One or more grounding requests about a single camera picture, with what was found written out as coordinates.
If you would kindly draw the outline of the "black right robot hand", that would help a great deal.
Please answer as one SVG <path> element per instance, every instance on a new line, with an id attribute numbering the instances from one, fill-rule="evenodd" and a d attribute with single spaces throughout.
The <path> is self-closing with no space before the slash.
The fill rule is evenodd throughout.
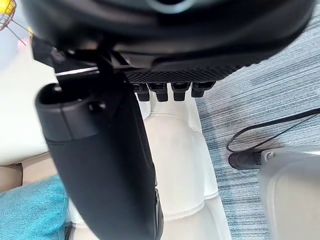
<path id="1" fill-rule="evenodd" d="M 34 59 L 54 69 L 35 108 L 58 173 L 102 240 L 160 240 L 165 199 L 139 102 L 204 92 L 276 55 L 314 0 L 24 0 Z"/>

